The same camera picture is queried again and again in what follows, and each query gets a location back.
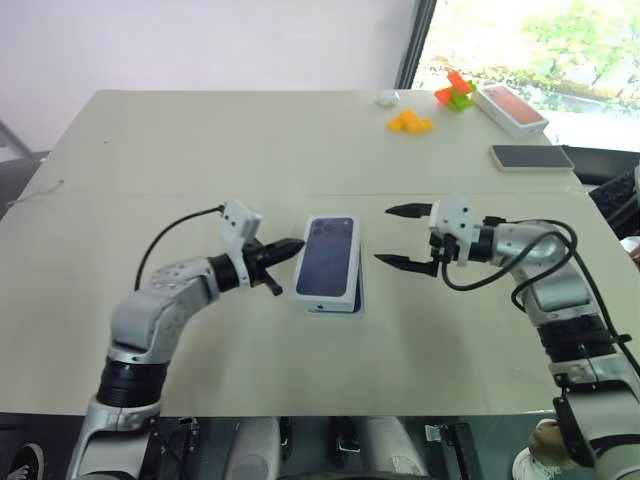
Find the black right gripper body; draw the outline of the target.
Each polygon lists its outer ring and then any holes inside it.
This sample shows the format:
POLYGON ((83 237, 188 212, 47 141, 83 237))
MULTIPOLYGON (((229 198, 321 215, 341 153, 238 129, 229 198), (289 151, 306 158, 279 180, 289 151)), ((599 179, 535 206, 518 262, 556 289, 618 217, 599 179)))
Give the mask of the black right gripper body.
POLYGON ((431 248, 431 261, 429 262, 427 274, 436 278, 441 266, 448 265, 452 260, 457 259, 459 245, 452 234, 436 230, 429 232, 429 245, 431 248))

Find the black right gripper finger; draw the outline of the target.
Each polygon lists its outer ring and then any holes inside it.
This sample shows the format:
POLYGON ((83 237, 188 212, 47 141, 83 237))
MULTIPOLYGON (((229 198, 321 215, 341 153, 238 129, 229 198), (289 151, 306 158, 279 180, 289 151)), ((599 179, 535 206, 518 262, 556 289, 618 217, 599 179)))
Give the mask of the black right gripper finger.
POLYGON ((382 261, 385 264, 390 265, 393 268, 418 273, 423 275, 428 275, 431 277, 435 276, 435 262, 417 262, 411 260, 407 256, 400 256, 394 254, 375 254, 375 258, 382 261))
POLYGON ((403 218, 429 217, 431 215, 432 203, 407 203, 389 207, 385 210, 386 214, 395 215, 403 218))

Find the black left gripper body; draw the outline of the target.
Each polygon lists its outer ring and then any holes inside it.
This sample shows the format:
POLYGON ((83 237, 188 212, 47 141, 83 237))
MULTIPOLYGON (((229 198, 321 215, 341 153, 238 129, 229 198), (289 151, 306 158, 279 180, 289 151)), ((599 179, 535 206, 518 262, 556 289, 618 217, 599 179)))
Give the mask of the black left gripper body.
POLYGON ((265 285, 274 296, 279 296, 283 293, 283 288, 267 272, 267 269, 274 264, 271 256, 276 246, 275 242, 263 244, 257 239, 252 240, 243 247, 243 259, 249 275, 250 287, 265 285))

